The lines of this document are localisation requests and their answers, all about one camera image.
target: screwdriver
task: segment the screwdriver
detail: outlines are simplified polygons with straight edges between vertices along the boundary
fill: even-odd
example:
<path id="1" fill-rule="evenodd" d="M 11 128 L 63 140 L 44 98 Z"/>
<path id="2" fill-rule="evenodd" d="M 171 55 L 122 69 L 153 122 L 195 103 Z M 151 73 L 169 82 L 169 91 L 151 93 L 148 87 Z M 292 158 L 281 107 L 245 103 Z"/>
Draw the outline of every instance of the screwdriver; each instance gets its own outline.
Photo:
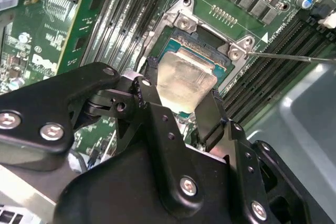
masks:
<path id="1" fill-rule="evenodd" d="M 278 55 L 278 54 L 265 54 L 263 52 L 248 52 L 248 56 L 273 58 L 273 59 L 285 59 L 285 60 L 297 60 L 309 63 L 326 63 L 336 65 L 336 59 L 322 59 L 322 58 L 312 58 L 307 56 L 297 56 L 297 55 Z"/>

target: white label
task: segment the white label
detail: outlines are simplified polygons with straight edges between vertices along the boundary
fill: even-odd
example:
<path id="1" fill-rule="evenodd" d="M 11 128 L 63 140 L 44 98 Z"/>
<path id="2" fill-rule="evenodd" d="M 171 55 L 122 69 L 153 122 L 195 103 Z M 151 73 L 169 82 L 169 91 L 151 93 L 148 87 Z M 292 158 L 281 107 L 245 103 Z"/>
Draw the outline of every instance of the white label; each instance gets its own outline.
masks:
<path id="1" fill-rule="evenodd" d="M 261 38 L 261 40 L 265 43 L 268 43 L 268 33 L 265 33 L 265 35 Z"/>
<path id="2" fill-rule="evenodd" d="M 52 63 L 50 60 L 43 59 L 40 55 L 33 54 L 33 58 L 31 60 L 32 63 L 42 65 L 45 69 L 51 69 L 53 72 L 56 71 L 57 64 Z"/>
<path id="3" fill-rule="evenodd" d="M 19 0 L 0 0 L 0 10 L 6 10 L 17 6 Z"/>
<path id="4" fill-rule="evenodd" d="M 25 78 L 25 79 L 29 79 L 29 78 L 30 78 L 30 71 L 29 71 L 29 70 L 26 70 L 26 71 L 25 71 L 24 78 Z"/>

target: electrolytic capacitor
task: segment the electrolytic capacitor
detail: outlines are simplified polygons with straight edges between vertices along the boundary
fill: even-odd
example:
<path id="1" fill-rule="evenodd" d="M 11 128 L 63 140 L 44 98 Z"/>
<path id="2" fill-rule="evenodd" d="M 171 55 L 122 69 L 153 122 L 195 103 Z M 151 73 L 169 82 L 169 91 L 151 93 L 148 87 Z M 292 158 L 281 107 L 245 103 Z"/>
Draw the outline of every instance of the electrolytic capacitor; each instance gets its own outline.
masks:
<path id="1" fill-rule="evenodd" d="M 295 0 L 295 4 L 302 9 L 309 9 L 313 4 L 313 0 Z"/>

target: capacitor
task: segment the capacitor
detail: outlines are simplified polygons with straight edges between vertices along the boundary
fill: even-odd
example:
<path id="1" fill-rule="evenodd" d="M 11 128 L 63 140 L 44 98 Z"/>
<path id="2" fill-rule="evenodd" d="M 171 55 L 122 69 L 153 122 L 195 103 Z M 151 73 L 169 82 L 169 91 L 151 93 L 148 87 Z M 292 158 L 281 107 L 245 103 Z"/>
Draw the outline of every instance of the capacitor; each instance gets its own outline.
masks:
<path id="1" fill-rule="evenodd" d="M 295 4 L 302 9 L 309 9 L 313 4 L 313 0 L 295 0 Z"/>
<path id="2" fill-rule="evenodd" d="M 8 88 L 13 91 L 13 90 L 17 90 L 17 89 L 23 87 L 24 85 L 25 85 L 25 80 L 18 77 L 18 78 L 13 79 L 8 84 Z"/>

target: motherboard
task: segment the motherboard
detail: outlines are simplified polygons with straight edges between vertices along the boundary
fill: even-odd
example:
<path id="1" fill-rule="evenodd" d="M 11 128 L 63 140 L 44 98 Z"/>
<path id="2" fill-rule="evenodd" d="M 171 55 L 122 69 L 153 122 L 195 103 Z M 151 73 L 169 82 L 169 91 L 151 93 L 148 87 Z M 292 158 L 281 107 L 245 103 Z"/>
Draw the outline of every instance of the motherboard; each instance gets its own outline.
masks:
<path id="1" fill-rule="evenodd" d="M 95 61 L 140 71 L 154 57 L 185 139 L 213 88 L 248 128 L 314 67 L 248 53 L 332 57 L 335 9 L 336 0 L 0 0 L 0 93 Z M 74 148 L 104 159 L 115 135 L 102 118 L 76 132 Z"/>

